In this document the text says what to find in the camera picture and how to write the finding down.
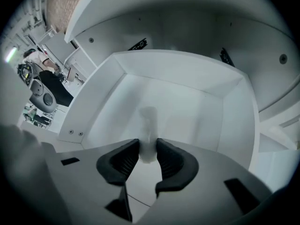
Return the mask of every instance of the white wall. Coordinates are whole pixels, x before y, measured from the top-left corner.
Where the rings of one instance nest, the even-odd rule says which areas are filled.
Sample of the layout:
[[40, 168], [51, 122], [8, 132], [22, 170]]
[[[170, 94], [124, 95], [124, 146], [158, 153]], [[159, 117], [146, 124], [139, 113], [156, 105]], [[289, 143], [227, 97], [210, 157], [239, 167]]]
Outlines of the white wall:
[[[217, 17], [195, 9], [124, 15], [76, 37], [96, 66], [113, 52], [126, 51], [143, 38], [149, 43], [144, 49], [186, 51], [217, 60], [221, 60], [219, 54], [224, 47], [236, 68], [249, 76], [259, 111], [284, 96], [300, 74], [297, 46], [284, 33], [249, 19]], [[279, 62], [283, 53], [288, 57], [284, 65]]]
[[[277, 116], [281, 113], [285, 113], [287, 109], [294, 106], [299, 106], [300, 101], [300, 83], [296, 85], [287, 95], [281, 98], [278, 102], [271, 105], [267, 109], [259, 113], [259, 118], [261, 122], [273, 119], [272, 117]], [[295, 114], [300, 111], [300, 107], [295, 109]]]
[[148, 131], [149, 121], [144, 121], [142, 114], [147, 107], [156, 110], [158, 137], [217, 149], [223, 112], [221, 98], [135, 75], [122, 78], [85, 134], [83, 147], [104, 146], [153, 132]]
[[259, 153], [254, 174], [275, 192], [289, 183], [299, 161], [300, 150]]
[[264, 134], [260, 134], [259, 152], [278, 152], [283, 150], [287, 150], [287, 147], [267, 137]]
[[259, 146], [259, 118], [255, 98], [245, 80], [223, 99], [223, 120], [217, 152], [252, 169]]
[[59, 141], [57, 133], [34, 126], [26, 121], [22, 123], [20, 129], [32, 133], [39, 142], [52, 144], [56, 152], [83, 150], [80, 143]]
[[96, 69], [87, 55], [77, 48], [65, 61], [66, 66], [73, 65], [87, 79]]
[[[248, 74], [259, 111], [278, 100], [300, 74], [296, 44], [285, 34], [265, 24], [236, 17], [219, 16], [211, 57], [220, 59], [224, 47], [237, 69]], [[281, 64], [281, 54], [287, 63]]]
[[165, 48], [210, 56], [217, 16], [197, 10], [160, 12]]
[[99, 66], [112, 53], [127, 51], [144, 38], [148, 44], [145, 49], [163, 49], [162, 34], [158, 13], [134, 13], [97, 24], [79, 34], [76, 41]]
[[126, 74], [181, 84], [218, 98], [225, 97], [244, 75], [215, 59], [186, 52], [139, 50], [119, 52], [114, 57]]
[[102, 108], [110, 91], [123, 74], [124, 70], [114, 57], [99, 66], [72, 100], [58, 139], [81, 143], [96, 112]]
[[59, 32], [45, 42], [45, 45], [50, 49], [53, 55], [63, 64], [65, 59], [75, 51], [71, 43], [66, 43], [64, 34]]
[[269, 0], [79, 0], [70, 19], [65, 40], [69, 42], [88, 28], [120, 15], [173, 7], [239, 15], [269, 24], [289, 34], [281, 15]]
[[273, 116], [268, 119], [266, 119], [266, 116], [263, 116], [263, 118], [261, 116], [261, 133], [289, 149], [296, 150], [297, 142], [300, 140], [299, 117], [300, 101], [286, 108], [285, 111], [281, 113], [273, 114]]

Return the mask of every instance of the white panel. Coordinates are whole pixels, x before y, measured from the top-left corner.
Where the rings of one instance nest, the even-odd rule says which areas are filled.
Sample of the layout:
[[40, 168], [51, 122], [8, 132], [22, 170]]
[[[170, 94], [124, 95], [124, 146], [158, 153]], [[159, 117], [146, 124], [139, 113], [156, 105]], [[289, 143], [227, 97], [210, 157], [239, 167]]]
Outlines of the white panel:
[[[294, 91], [290, 92], [286, 96], [286, 99], [291, 98], [293, 94]], [[288, 149], [296, 150], [296, 143], [300, 135], [299, 127], [297, 127], [297, 124], [299, 124], [299, 122], [297, 122], [297, 119], [300, 116], [300, 101], [293, 106], [286, 108], [281, 113], [278, 113], [276, 115], [274, 114], [272, 117], [267, 119], [267, 117], [271, 115], [270, 112], [278, 112], [280, 111], [279, 108], [281, 107], [281, 105], [286, 105], [284, 103], [281, 103], [281, 101], [279, 101], [278, 103], [279, 105], [274, 104], [269, 108], [268, 111], [262, 112], [263, 116], [260, 117], [262, 120], [261, 133], [284, 145]]]
[[300, 121], [282, 128], [285, 133], [292, 139], [293, 142], [297, 143], [300, 141]]
[[89, 28], [76, 37], [78, 45], [97, 66], [114, 52], [127, 51], [147, 38], [145, 49], [162, 49], [162, 26], [158, 13], [134, 13]]
[[65, 59], [75, 51], [71, 43], [66, 43], [62, 32], [55, 34], [52, 38], [45, 42], [53, 55], [63, 64]]
[[254, 174], [275, 192], [290, 182], [299, 161], [299, 150], [259, 153]]
[[[265, 24], [235, 17], [218, 17], [211, 57], [220, 60], [224, 47], [237, 69], [248, 74], [259, 111], [270, 106], [290, 88], [300, 74], [296, 44]], [[287, 63], [281, 64], [281, 54]]]
[[68, 24], [65, 40], [69, 42], [88, 28], [129, 12], [179, 6], [240, 15], [289, 32], [269, 0], [79, 0]]
[[25, 83], [17, 75], [9, 64], [2, 62], [0, 64], [0, 124], [9, 126], [17, 125], [23, 109], [32, 92], [26, 87]]
[[268, 107], [267, 109], [259, 113], [259, 119], [261, 122], [271, 119], [272, 117], [284, 113], [287, 109], [295, 106], [300, 101], [300, 83], [291, 90], [286, 96], [280, 99], [278, 102]]
[[217, 149], [222, 99], [186, 86], [135, 75], [126, 75], [114, 90], [84, 137], [83, 147], [140, 138], [144, 130], [141, 110], [145, 107], [157, 111], [158, 137]]
[[136, 223], [149, 210], [149, 206], [128, 196], [128, 203], [132, 215], [132, 223]]
[[59, 133], [61, 126], [66, 118], [66, 112], [61, 109], [57, 109], [53, 116], [53, 120], [51, 121], [51, 126], [48, 128], [48, 131], [52, 131], [55, 133]]
[[139, 50], [114, 56], [127, 74], [181, 84], [221, 98], [242, 78], [234, 67], [192, 53]]
[[81, 143], [88, 124], [123, 74], [123, 69], [114, 57], [108, 58], [94, 71], [69, 106], [59, 133], [60, 140]]
[[223, 99], [217, 151], [252, 170], [259, 149], [259, 118], [250, 83], [245, 79]]
[[65, 63], [68, 66], [73, 65], [80, 73], [82, 73], [87, 79], [96, 69], [90, 59], [84, 54], [84, 52], [77, 48], [76, 51], [66, 59]]
[[217, 16], [191, 9], [160, 13], [165, 49], [210, 55]]
[[152, 163], [143, 163], [139, 159], [126, 181], [127, 194], [148, 206], [152, 206], [156, 201], [155, 186], [161, 181], [159, 162], [156, 160]]
[[24, 121], [20, 129], [32, 133], [41, 143], [44, 142], [52, 144], [56, 152], [70, 152], [83, 150], [81, 144], [74, 142], [59, 141], [57, 138], [57, 133], [34, 126], [33, 124], [30, 124], [28, 122]]
[[277, 152], [282, 150], [287, 150], [287, 148], [266, 135], [260, 134], [259, 152]]

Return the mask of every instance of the machine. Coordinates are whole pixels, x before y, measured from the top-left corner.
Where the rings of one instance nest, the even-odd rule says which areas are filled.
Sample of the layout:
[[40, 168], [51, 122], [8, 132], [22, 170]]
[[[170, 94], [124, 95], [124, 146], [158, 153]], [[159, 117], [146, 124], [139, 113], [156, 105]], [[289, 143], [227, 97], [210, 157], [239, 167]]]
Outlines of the machine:
[[56, 100], [50, 90], [40, 79], [33, 78], [33, 66], [31, 62], [18, 65], [18, 75], [32, 91], [30, 102], [45, 113], [52, 113], [56, 108]]

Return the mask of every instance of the man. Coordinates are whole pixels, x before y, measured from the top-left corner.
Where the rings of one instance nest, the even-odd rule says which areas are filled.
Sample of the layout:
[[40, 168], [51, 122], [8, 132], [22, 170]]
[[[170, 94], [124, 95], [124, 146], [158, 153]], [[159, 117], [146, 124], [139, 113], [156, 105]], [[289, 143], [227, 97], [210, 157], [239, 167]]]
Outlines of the man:
[[23, 55], [23, 62], [33, 62], [33, 77], [40, 76], [41, 82], [52, 92], [56, 103], [69, 107], [73, 96], [65, 89], [59, 78], [55, 76], [48, 68], [58, 71], [57, 66], [42, 52], [35, 49], [29, 49]]
[[38, 121], [40, 123], [45, 124], [46, 126], [50, 125], [50, 119], [38, 116], [34, 106], [32, 106], [32, 108], [25, 106], [23, 110], [23, 114], [25, 117], [28, 117], [31, 120]]

